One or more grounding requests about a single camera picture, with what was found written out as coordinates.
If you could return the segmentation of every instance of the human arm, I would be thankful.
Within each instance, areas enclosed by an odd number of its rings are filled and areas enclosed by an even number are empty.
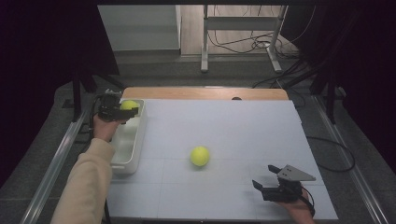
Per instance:
[[[303,197],[308,200],[308,194],[303,189]],[[300,199],[293,203],[277,203],[284,207],[297,224],[315,224],[308,205]]]
[[[100,223],[109,188],[114,148],[108,141],[124,122],[93,118],[90,147],[78,156],[67,179],[51,223]]]

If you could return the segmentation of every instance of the hand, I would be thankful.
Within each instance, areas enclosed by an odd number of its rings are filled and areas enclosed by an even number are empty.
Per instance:
[[[107,122],[95,115],[93,117],[93,137],[109,142],[119,125],[126,121],[127,119]]]
[[[308,193],[303,189],[303,197],[308,200]],[[293,203],[277,203],[288,210],[289,215],[296,223],[311,224],[315,223],[312,218],[311,212],[303,201],[300,199]]]

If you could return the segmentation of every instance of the metal rail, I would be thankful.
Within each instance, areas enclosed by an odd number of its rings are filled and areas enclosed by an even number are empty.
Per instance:
[[[342,138],[341,134],[339,133],[337,126],[332,124],[332,122],[329,120],[329,118],[326,115],[326,106],[323,104],[321,98],[317,95],[312,96],[314,99],[314,102],[318,108],[318,111],[326,125],[326,128],[329,131],[330,136],[332,137],[332,140],[335,142],[338,142],[342,145],[346,145],[344,139]],[[346,153],[345,150],[341,149],[339,147],[339,152],[341,154],[341,158],[343,162],[346,164],[346,166],[350,166],[352,163]],[[363,174],[361,173],[361,169],[358,167],[358,165],[355,165],[355,168],[349,171],[349,174],[355,183],[355,186],[363,198],[363,201],[365,205],[367,206],[367,209],[372,216],[372,219],[374,223],[377,224],[389,224],[388,219],[384,213],[384,211],[381,208],[381,205],[379,204],[378,199],[375,197],[373,190],[370,188],[369,184],[367,183],[366,179],[364,178]]]
[[[61,172],[67,154],[69,153],[70,148],[76,139],[78,130],[81,127],[83,120],[90,113],[93,97],[93,94],[83,95],[82,112],[78,117],[77,121],[72,122],[67,129],[66,134],[64,135],[64,139],[59,145],[55,156],[53,157],[49,168],[47,169],[47,172],[44,174],[44,177],[35,192],[35,196],[27,207],[26,212],[23,215],[20,223],[33,224],[37,222],[41,211],[50,195],[52,187],[56,179],[58,178],[58,174]]]

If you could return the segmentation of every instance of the wall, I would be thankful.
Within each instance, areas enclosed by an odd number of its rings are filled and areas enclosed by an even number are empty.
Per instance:
[[[180,49],[180,6],[98,6],[114,51]]]

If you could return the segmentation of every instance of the wooden table edge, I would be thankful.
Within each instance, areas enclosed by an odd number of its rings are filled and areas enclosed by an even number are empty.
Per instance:
[[[122,98],[184,100],[289,100],[281,89],[249,89],[227,87],[129,87]]]

